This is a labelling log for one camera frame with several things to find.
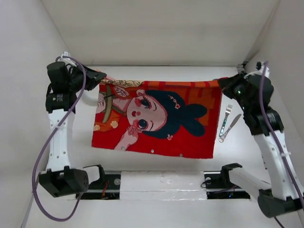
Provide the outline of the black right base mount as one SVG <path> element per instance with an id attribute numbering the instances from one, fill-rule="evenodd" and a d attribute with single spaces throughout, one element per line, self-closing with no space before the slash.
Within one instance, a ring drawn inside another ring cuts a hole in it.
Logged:
<path id="1" fill-rule="evenodd" d="M 235 168 L 242 168 L 242 166 L 238 163 L 231 163 L 222 166 L 220 171 L 204 172 L 204 181 L 200 187 L 206 190 L 208 200 L 249 200 L 251 198 L 247 192 L 230 181 L 228 172 Z"/>

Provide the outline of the white blue-rimmed plate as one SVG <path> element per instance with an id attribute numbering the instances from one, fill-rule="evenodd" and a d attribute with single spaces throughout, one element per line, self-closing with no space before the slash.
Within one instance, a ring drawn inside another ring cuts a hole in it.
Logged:
<path id="1" fill-rule="evenodd" d="M 88 102 L 97 102 L 98 101 L 98 92 L 94 91 L 84 91 L 83 98 Z"/>

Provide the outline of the red patterned cloth placemat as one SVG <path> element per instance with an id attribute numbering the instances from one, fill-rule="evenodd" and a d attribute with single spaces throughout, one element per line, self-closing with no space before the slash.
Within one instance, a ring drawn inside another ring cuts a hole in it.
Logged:
<path id="1" fill-rule="evenodd" d="M 92 146 L 211 159 L 221 98 L 217 80 L 168 82 L 105 78 L 99 85 Z"/>

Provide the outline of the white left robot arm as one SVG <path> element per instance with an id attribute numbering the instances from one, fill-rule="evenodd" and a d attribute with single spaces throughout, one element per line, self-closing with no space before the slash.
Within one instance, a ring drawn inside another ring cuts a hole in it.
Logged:
<path id="1" fill-rule="evenodd" d="M 86 192 L 89 183 L 95 188 L 105 185 L 106 177 L 94 172 L 90 178 L 85 170 L 72 167 L 72 129 L 76 114 L 75 102 L 80 92 L 91 91 L 106 77 L 103 72 L 86 66 L 57 61 L 47 66 L 50 84 L 47 88 L 46 111 L 51 139 L 46 172 L 38 176 L 40 185 L 54 198 Z"/>

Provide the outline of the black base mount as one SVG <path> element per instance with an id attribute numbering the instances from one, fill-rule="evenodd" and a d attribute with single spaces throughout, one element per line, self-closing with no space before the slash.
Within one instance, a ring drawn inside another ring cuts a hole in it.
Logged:
<path id="1" fill-rule="evenodd" d="M 121 186 L 121 171 L 105 171 L 99 165 L 83 167 L 88 175 L 88 190 L 82 200 L 119 200 Z"/>
<path id="2" fill-rule="evenodd" d="M 242 168 L 242 166 L 238 163 L 231 163 L 222 166 L 220 171 L 204 172 L 204 181 L 200 187 L 206 190 L 208 200 L 249 200 L 251 198 L 247 192 L 230 181 L 228 172 L 235 168 Z"/>

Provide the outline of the silver fork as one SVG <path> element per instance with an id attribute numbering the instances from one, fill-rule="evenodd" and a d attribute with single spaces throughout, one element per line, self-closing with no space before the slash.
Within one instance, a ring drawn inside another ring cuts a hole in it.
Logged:
<path id="1" fill-rule="evenodd" d="M 233 107 L 233 105 L 229 104 L 225 109 L 225 117 L 224 117 L 221 129 L 220 129 L 220 132 L 219 132 L 219 137 L 221 137 L 224 133 L 224 129 L 225 129 L 225 126 L 226 126 L 226 123 L 227 123 L 227 120 L 228 120 L 228 116 L 230 115 L 230 113 L 232 111 L 232 107 Z"/>

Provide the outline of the aluminium rail on right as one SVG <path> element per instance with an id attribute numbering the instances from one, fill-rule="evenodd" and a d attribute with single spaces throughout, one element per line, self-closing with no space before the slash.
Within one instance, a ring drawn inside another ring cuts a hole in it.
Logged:
<path id="1" fill-rule="evenodd" d="M 245 71 L 245 64 L 238 64 L 237 65 L 237 72 L 239 73 L 239 74 L 245 74 L 246 73 L 246 71 Z"/>

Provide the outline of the silver table knife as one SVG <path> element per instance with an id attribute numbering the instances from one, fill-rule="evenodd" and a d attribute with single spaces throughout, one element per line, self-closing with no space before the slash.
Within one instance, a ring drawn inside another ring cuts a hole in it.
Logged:
<path id="1" fill-rule="evenodd" d="M 226 136 L 228 135 L 229 131 L 234 127 L 234 125 L 238 122 L 238 120 L 240 119 L 240 117 L 242 116 L 242 114 L 238 114 L 232 121 L 232 123 L 230 124 L 230 126 L 228 127 L 228 129 L 223 133 L 223 135 L 221 137 L 219 137 L 219 142 L 222 143 L 224 142 Z"/>

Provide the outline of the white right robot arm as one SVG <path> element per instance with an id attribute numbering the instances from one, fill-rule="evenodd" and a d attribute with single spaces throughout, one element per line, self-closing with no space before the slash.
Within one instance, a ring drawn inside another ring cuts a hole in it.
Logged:
<path id="1" fill-rule="evenodd" d="M 304 188 L 298 180 L 285 144 L 280 115 L 270 107 L 274 91 L 269 78 L 259 74 L 238 74 L 218 80 L 222 93 L 234 99 L 243 111 L 245 124 L 259 146 L 270 183 L 248 173 L 242 165 L 222 166 L 220 183 L 236 185 L 253 196 L 268 218 L 299 211 L 304 207 Z"/>

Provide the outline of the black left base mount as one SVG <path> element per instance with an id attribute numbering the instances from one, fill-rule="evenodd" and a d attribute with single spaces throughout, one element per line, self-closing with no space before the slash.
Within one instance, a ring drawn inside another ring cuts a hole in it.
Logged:
<path id="1" fill-rule="evenodd" d="M 119 200 L 121 186 L 121 171 L 105 171 L 99 165 L 83 167 L 88 175 L 88 190 L 82 200 Z"/>

